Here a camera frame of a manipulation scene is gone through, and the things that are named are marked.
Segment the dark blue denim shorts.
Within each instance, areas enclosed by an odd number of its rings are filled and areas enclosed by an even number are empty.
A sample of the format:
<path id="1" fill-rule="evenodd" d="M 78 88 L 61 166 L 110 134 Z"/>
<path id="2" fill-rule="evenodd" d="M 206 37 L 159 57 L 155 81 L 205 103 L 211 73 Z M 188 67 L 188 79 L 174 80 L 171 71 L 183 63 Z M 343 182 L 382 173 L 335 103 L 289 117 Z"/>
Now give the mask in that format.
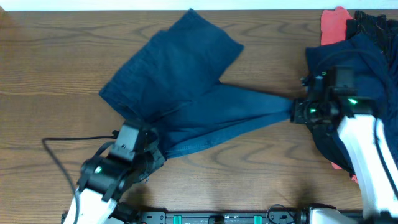
<path id="1" fill-rule="evenodd" d="M 168 158 L 209 149 L 289 118 L 292 101 L 220 82 L 243 46 L 187 11 L 100 90 L 122 117 L 155 127 Z"/>

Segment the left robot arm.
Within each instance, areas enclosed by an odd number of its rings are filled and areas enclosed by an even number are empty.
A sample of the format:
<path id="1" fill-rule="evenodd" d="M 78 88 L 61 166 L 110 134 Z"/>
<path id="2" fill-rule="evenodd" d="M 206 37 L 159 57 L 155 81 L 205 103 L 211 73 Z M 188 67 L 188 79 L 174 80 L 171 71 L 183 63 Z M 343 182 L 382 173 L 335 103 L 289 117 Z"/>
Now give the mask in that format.
<path id="1" fill-rule="evenodd" d="M 114 141 L 104 143 L 80 170 L 75 198 L 64 223 L 105 223 L 121 196 L 161 168 L 155 128 L 124 125 Z"/>

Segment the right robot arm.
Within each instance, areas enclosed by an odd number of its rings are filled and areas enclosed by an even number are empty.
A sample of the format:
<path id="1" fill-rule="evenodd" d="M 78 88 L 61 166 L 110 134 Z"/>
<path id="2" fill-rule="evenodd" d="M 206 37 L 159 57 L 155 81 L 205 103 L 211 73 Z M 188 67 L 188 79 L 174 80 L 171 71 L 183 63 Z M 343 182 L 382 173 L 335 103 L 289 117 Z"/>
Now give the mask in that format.
<path id="1" fill-rule="evenodd" d="M 357 176 L 363 201 L 363 223 L 397 223 L 397 166 L 377 117 L 374 102 L 357 96 L 328 100 L 294 100 L 291 121 L 336 123 Z"/>

